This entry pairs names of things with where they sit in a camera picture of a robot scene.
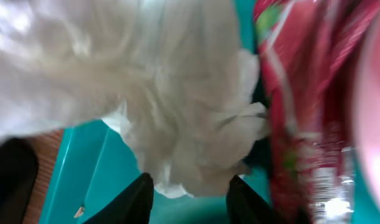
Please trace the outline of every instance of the wooden floor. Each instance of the wooden floor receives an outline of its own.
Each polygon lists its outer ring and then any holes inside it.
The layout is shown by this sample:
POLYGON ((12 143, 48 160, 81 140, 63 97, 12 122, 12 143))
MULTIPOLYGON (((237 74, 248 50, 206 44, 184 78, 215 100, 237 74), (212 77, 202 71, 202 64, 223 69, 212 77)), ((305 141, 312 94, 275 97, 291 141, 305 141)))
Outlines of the wooden floor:
POLYGON ((57 131, 29 139, 38 157, 39 169, 23 224, 35 224, 39 221, 57 153, 59 152, 62 133, 63 131, 57 131))

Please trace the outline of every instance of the crumpled plastic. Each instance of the crumpled plastic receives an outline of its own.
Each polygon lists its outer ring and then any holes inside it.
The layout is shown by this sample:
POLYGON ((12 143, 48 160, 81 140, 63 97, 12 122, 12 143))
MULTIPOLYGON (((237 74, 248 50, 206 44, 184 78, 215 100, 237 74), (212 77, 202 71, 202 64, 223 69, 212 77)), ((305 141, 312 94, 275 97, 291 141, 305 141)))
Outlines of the crumpled plastic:
POLYGON ((0 139, 103 118, 158 192, 223 195, 265 108, 230 0, 0 1, 0 139))

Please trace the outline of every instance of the teal tray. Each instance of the teal tray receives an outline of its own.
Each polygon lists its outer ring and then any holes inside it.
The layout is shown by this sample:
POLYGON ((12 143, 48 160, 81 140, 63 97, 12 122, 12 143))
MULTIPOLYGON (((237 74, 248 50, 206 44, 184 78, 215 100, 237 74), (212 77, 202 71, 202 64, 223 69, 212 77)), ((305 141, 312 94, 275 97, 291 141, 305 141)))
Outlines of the teal tray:
MULTIPOLYGON (((236 0, 240 15, 243 46, 254 49, 252 9, 255 0, 236 0)), ((140 172, 136 160, 119 134, 101 121, 67 129, 64 132, 52 180, 47 192, 40 224, 83 223, 111 202, 134 181, 140 172), (85 206, 84 214, 74 218, 85 206)), ((262 170, 245 181, 266 201, 268 181, 262 170)), ((380 214, 358 172, 356 213, 353 223, 380 224, 380 214)), ((170 200, 157 192, 151 211, 151 224, 228 223, 225 198, 188 198, 170 200)))

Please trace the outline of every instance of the barcode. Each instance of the barcode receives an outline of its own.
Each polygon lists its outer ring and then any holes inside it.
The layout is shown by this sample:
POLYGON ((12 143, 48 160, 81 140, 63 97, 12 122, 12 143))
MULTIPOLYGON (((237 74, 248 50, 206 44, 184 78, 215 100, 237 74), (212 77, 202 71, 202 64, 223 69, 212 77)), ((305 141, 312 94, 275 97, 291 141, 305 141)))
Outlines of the barcode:
POLYGON ((326 203, 335 198, 335 168, 318 168, 313 172, 313 219, 315 223, 326 220, 326 203))

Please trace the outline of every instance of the red snack packet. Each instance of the red snack packet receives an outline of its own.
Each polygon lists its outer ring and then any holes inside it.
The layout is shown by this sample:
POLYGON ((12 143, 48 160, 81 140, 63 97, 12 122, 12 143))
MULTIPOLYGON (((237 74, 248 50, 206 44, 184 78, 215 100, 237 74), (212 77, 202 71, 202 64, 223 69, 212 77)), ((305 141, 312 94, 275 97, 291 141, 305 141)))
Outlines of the red snack packet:
POLYGON ((380 0, 257 1, 254 21, 270 98, 273 205, 287 219, 347 223, 353 166, 348 83, 380 0))

